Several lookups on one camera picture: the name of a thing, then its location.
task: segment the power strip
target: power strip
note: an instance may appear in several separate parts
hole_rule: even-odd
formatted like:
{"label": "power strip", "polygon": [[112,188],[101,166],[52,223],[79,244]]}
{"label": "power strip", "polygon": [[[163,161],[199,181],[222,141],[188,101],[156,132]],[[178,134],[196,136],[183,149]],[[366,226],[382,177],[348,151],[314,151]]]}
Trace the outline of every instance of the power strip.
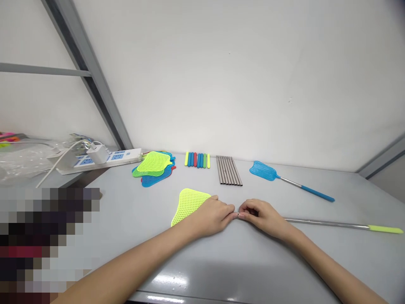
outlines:
{"label": "power strip", "polygon": [[77,156],[77,163],[68,170],[59,170],[60,174],[66,175],[71,173],[84,172],[100,168],[115,167],[120,165],[126,165],[130,163],[138,163],[142,161],[142,149],[122,150],[116,152],[110,152],[107,162],[103,164],[95,164],[90,156]]}

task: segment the blue plastic stick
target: blue plastic stick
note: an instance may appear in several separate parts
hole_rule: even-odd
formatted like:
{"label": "blue plastic stick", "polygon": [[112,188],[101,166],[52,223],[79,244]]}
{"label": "blue plastic stick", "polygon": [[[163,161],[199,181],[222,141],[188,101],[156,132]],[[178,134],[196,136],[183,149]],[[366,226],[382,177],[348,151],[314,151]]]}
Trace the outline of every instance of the blue plastic stick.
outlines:
{"label": "blue plastic stick", "polygon": [[335,201],[334,198],[331,198],[330,196],[327,196],[327,195],[325,195],[325,194],[323,194],[323,193],[320,193],[320,192],[318,192],[318,191],[312,190],[311,188],[308,188],[308,187],[306,187],[306,186],[301,186],[301,189],[303,189],[303,190],[305,190],[305,191],[308,191],[308,192],[310,192],[310,193],[312,193],[312,194],[315,194],[315,195],[317,195],[317,196],[319,196],[319,197],[322,197],[322,198],[326,199],[327,201],[330,201],[330,202],[334,202],[334,201]]}

